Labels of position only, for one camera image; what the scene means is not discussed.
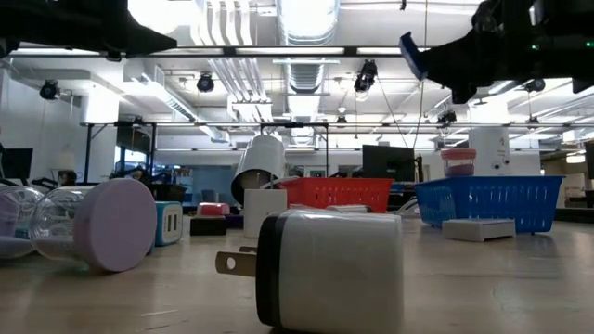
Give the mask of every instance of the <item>white router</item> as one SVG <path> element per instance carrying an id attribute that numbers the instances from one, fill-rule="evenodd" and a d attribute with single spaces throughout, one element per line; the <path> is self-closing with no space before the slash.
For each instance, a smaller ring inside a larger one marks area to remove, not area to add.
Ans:
<path id="1" fill-rule="evenodd" d="M 483 242 L 490 238 L 516 236 L 513 219 L 452 219 L 442 225 L 445 238 Z"/>

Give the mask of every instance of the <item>cable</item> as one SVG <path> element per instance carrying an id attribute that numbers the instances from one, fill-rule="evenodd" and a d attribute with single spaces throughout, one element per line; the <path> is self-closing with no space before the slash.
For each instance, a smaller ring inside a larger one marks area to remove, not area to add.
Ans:
<path id="1" fill-rule="evenodd" d="M 394 116 L 394 112 L 392 111 L 392 106 L 390 106 L 390 101 L 388 101 L 388 96 L 386 96 L 386 92 L 383 90 L 383 84 L 381 84 L 380 75 L 378 74 L 377 77 L 378 77 L 378 83 L 380 84 L 381 93 L 383 94 L 383 99 L 386 101 L 386 105 L 388 106 L 390 115 L 392 115 L 394 124 L 396 124 L 396 128 L 398 129 L 398 133 L 400 133 L 400 136 L 402 137 L 402 141 L 405 143 L 405 147 L 408 148 L 408 143 L 407 143 L 407 140 L 405 139 L 405 135 L 402 133 L 402 130 L 400 130 L 400 125 L 398 125 L 398 121 L 396 120 L 396 117 Z"/>
<path id="2" fill-rule="evenodd" d="M 429 13 L 429 0 L 425 0 L 425 39 L 423 46 L 427 47 L 427 31 L 428 31 L 428 13 Z M 417 132 L 415 133 L 415 141 L 412 144 L 412 148 L 415 149 L 417 146 L 417 139 L 419 139 L 419 128 L 420 120 L 423 117 L 423 98 L 425 97 L 425 82 L 420 83 L 420 106 L 419 106 L 419 120 L 417 121 Z"/>

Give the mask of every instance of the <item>lamp shade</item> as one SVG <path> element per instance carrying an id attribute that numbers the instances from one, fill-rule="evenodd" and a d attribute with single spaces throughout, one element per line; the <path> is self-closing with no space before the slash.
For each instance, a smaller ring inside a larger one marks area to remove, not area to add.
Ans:
<path id="1" fill-rule="evenodd" d="M 257 135 L 239 160 L 238 170 L 231 183 L 233 198 L 243 204 L 243 192 L 246 189 L 259 189 L 284 174 L 285 147 L 282 142 L 272 135 Z"/>

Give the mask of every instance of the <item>ceiling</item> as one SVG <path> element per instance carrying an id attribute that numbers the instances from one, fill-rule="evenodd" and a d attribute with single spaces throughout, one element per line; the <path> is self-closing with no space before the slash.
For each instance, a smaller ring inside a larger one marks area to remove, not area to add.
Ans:
<path id="1" fill-rule="evenodd" d="M 418 45 L 442 45 L 458 39 L 470 28 L 471 14 L 479 0 L 408 0 L 405 11 L 399 10 L 399 1 L 341 1 L 338 25 L 333 43 L 335 45 L 357 46 L 396 46 L 398 39 L 406 32 Z M 250 2 L 252 39 L 257 45 L 278 45 L 278 18 L 274 0 L 255 0 Z M 195 46 L 191 35 L 191 25 L 195 23 L 192 16 L 191 1 L 171 1 L 166 12 L 153 13 L 160 19 L 174 21 L 177 26 L 169 35 L 178 41 L 179 46 Z M 442 89 L 432 82 L 419 83 L 407 67 L 403 58 L 377 58 L 379 78 L 368 93 L 365 101 L 355 101 L 353 79 L 360 70 L 364 58 L 337 58 L 340 63 L 327 66 L 322 87 L 322 95 L 315 121 L 335 122 L 339 115 L 338 108 L 346 108 L 346 119 L 353 125 L 355 122 L 435 122 L 436 115 L 445 109 L 443 102 L 450 95 L 449 90 Z M 176 92 L 185 103 L 193 108 L 202 118 L 216 122 L 227 122 L 225 109 L 228 92 L 214 76 L 215 88 L 211 93 L 199 93 L 196 88 L 202 71 L 212 71 L 208 59 L 194 58 L 143 58 L 140 59 L 145 69 L 155 66 L 166 74 L 165 85 Z M 282 66 L 273 64 L 272 58 L 258 58 L 258 68 L 263 79 L 267 96 L 272 102 L 272 115 L 278 119 L 290 117 L 287 107 L 287 86 L 285 85 Z M 147 91 L 138 89 L 135 83 L 126 77 L 129 63 L 108 62 L 103 58 L 14 58 L 12 66 L 19 71 L 39 70 L 85 70 L 108 82 L 113 90 L 123 96 L 121 113 L 138 114 L 147 121 L 179 122 L 179 117 L 158 98 Z M 571 84 L 567 79 L 547 80 L 547 89 L 542 93 L 510 91 L 506 94 L 489 97 L 484 102 L 503 101 L 510 112 L 510 121 L 525 122 L 530 114 L 541 116 L 541 122 L 583 122 L 592 115 L 594 98 L 592 90 L 580 95 L 573 95 Z M 548 116 L 548 109 L 557 108 L 572 101 L 580 104 Z M 459 122 L 467 121 L 468 106 L 449 106 L 458 115 Z M 357 132 L 378 133 L 374 127 L 357 128 Z M 400 129 L 409 133 L 412 129 Z M 167 134 L 174 134 L 168 129 Z M 512 130 L 526 133 L 527 129 Z M 559 135 L 564 130 L 559 128 L 545 129 L 541 134 Z M 179 130 L 186 135 L 188 130 Z M 334 133 L 353 132 L 353 128 L 333 129 Z M 399 129 L 380 129 L 382 133 L 398 134 Z M 433 137 L 443 132 L 438 129 L 422 129 L 422 133 L 433 133 Z"/>

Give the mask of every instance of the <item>black band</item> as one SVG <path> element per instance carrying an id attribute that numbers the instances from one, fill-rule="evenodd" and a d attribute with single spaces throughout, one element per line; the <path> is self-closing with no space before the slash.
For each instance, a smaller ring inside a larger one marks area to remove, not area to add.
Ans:
<path id="1" fill-rule="evenodd" d="M 265 325 L 282 328 L 278 300 L 280 245 L 287 216 L 273 214 L 262 223 L 256 260 L 256 304 L 258 317 Z"/>

